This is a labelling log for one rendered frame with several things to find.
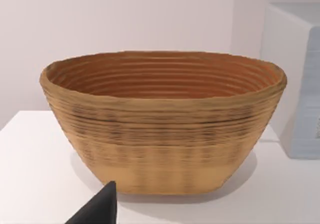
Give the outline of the pale microwave oven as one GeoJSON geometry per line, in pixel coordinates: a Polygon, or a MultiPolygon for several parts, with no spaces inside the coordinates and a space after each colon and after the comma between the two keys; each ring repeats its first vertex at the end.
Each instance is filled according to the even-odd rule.
{"type": "Polygon", "coordinates": [[[287,86],[270,121],[290,158],[320,159],[320,3],[273,3],[260,58],[281,67],[287,86]]]}

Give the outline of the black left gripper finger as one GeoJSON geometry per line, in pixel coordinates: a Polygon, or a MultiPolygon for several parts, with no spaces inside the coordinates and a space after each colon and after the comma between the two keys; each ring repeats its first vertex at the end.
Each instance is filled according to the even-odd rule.
{"type": "Polygon", "coordinates": [[[116,182],[107,183],[65,224],[117,224],[116,182]]]}

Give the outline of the brown woven basket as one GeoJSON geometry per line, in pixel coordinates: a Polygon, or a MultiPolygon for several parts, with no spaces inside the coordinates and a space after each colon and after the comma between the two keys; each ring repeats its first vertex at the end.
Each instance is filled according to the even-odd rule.
{"type": "Polygon", "coordinates": [[[130,194],[214,191],[238,170],[287,85],[274,63],[186,51],[55,61],[39,77],[81,161],[130,194]]]}

